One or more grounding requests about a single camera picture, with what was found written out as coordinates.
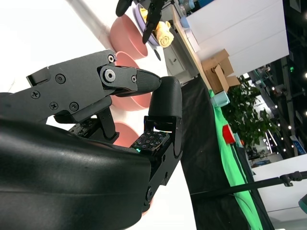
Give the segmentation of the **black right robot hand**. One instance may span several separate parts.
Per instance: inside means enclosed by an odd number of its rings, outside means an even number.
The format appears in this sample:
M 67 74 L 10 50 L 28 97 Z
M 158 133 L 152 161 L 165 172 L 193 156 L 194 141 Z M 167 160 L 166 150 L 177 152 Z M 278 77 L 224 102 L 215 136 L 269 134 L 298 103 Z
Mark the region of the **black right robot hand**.
M 168 183 L 182 156 L 180 83 L 116 60 L 110 49 L 67 60 L 0 95 L 1 229 L 126 229 Z M 111 96 L 146 93 L 143 133 L 115 145 Z

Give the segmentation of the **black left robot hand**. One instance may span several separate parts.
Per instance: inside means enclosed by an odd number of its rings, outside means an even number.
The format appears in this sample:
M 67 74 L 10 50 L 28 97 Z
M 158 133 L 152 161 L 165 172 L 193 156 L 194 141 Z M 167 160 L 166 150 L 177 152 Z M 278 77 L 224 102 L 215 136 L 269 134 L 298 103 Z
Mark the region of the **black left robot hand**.
M 132 5 L 132 0 L 119 0 L 116 7 L 117 17 L 123 16 L 128 8 Z M 146 19 L 143 19 L 141 14 L 142 6 L 137 4 L 135 7 L 135 16 L 140 22 L 142 29 L 142 42 L 146 44 L 151 38 L 153 31 L 157 28 L 161 19 L 161 11 L 166 3 L 166 0 L 151 0 L 147 9 Z

